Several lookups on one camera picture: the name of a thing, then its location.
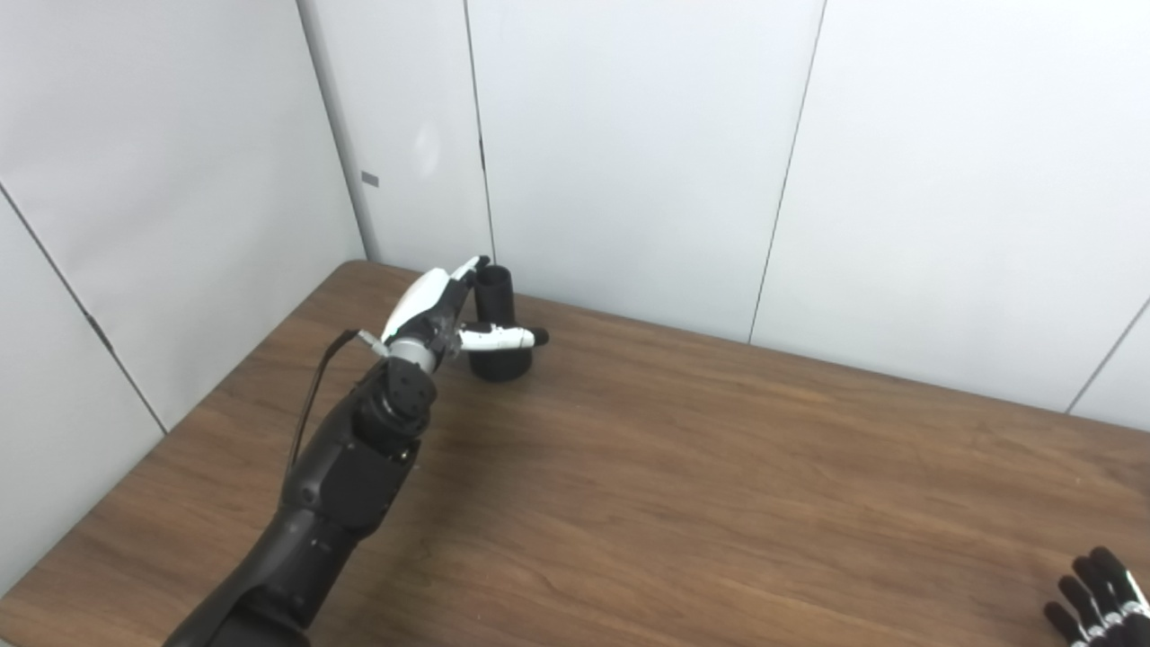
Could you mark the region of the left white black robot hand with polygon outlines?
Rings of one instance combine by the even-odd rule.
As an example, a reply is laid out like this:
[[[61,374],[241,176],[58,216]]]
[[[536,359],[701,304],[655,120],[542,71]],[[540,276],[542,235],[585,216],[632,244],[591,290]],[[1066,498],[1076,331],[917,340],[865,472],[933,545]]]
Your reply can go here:
[[[488,255],[451,271],[431,269],[411,283],[370,348],[435,373],[459,353],[513,356],[545,347],[544,328],[523,328],[514,315],[512,275]]]

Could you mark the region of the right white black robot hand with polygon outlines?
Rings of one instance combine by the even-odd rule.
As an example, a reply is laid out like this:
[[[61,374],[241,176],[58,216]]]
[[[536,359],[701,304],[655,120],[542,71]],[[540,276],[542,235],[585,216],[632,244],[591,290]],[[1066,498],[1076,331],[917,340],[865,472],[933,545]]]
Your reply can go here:
[[[1149,604],[1137,578],[1107,547],[1072,561],[1058,581],[1063,602],[1042,611],[1066,646],[1147,646]]]

